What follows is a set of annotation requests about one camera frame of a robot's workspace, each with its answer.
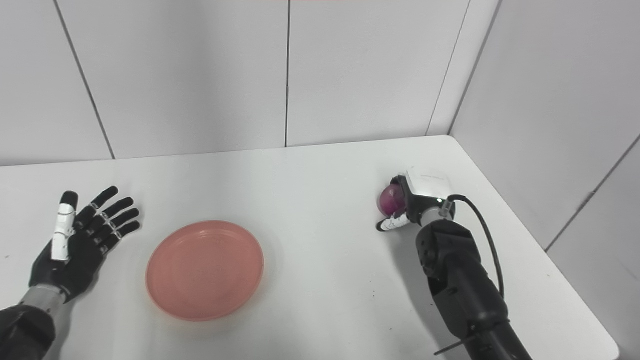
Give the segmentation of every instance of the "purple ball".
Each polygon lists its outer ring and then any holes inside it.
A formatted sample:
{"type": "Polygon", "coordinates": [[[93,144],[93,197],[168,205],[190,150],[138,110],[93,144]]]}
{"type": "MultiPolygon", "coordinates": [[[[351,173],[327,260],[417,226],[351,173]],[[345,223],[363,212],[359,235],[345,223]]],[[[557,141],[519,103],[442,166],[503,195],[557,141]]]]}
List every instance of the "purple ball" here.
{"type": "Polygon", "coordinates": [[[396,211],[404,209],[404,192],[398,184],[387,186],[378,199],[378,209],[386,217],[390,217],[396,211]]]}

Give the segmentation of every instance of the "table surface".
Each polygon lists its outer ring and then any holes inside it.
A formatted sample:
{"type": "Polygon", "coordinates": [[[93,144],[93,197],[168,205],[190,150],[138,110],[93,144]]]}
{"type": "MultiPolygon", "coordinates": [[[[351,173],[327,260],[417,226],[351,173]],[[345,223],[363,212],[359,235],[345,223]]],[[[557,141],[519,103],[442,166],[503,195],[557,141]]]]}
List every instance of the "table surface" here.
{"type": "MultiPolygon", "coordinates": [[[[115,184],[143,227],[112,252],[99,281],[66,306],[49,359],[431,359],[454,339],[415,251],[419,228],[379,233],[376,199],[414,165],[445,172],[495,238],[513,328],[534,359],[613,360],[618,347],[509,206],[448,136],[0,168],[0,307],[24,294],[65,190],[86,204],[115,184]],[[226,220],[265,256],[257,293],[237,312],[189,323],[145,290],[153,250],[178,228],[226,220]],[[71,321],[64,317],[70,314],[71,321]]],[[[490,251],[465,205],[456,220],[490,251]]],[[[457,348],[441,359],[468,359],[457,348]]]]}

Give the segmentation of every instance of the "robotic hand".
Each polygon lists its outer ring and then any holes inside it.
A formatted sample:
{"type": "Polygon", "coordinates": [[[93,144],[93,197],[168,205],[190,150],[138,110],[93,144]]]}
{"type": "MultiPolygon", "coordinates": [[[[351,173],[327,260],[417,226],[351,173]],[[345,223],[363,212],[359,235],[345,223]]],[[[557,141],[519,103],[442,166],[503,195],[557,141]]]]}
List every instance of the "robotic hand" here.
{"type": "Polygon", "coordinates": [[[33,263],[29,290],[22,301],[0,311],[0,359],[37,360],[56,337],[53,318],[62,306],[85,293],[107,254],[127,234],[140,228],[133,199],[122,199],[98,213],[118,193],[112,186],[77,216],[77,194],[65,192],[52,240],[33,263]]]}
{"type": "Polygon", "coordinates": [[[410,223],[422,226],[415,240],[420,265],[447,328],[460,339],[435,355],[464,345],[473,360],[531,360],[511,328],[497,251],[476,206],[462,195],[451,195],[446,176],[433,170],[411,168],[405,176],[393,178],[391,184],[400,186],[404,206],[376,228],[390,231],[410,223]],[[481,264],[471,232],[453,222],[456,200],[466,202],[483,226],[499,289],[481,264]]]}

